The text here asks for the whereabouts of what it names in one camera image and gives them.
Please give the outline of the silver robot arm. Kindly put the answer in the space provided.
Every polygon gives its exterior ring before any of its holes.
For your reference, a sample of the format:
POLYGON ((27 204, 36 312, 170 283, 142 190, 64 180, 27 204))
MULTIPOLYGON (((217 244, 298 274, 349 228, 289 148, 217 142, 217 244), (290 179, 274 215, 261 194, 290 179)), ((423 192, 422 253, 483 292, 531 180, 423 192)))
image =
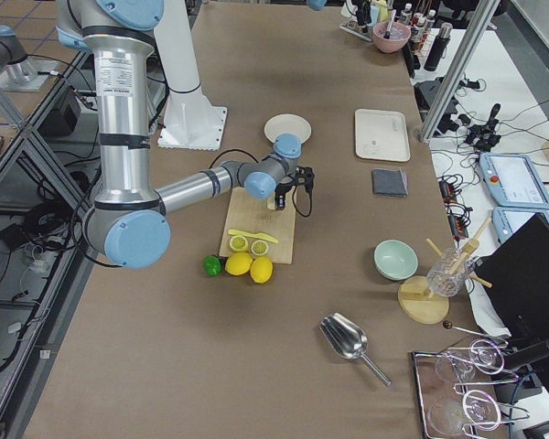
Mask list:
MULTIPOLYGON (((307 6, 314 11, 320 11, 326 4, 327 0, 307 0, 307 6)), ((349 13, 356 17, 357 24, 360 27, 366 27, 370 20, 370 2, 364 0, 346 1, 345 6, 349 13)))
POLYGON ((147 59, 160 57, 167 81, 161 145, 217 149, 227 114, 202 92, 185 4, 60 1, 57 13, 59 41, 94 58, 102 189, 83 232, 110 262, 129 269, 149 266, 170 243, 168 212, 235 187, 254 198, 268 198, 295 173, 301 142, 293 134, 280 134, 273 151, 259 162, 228 161, 153 188, 148 173, 147 59))

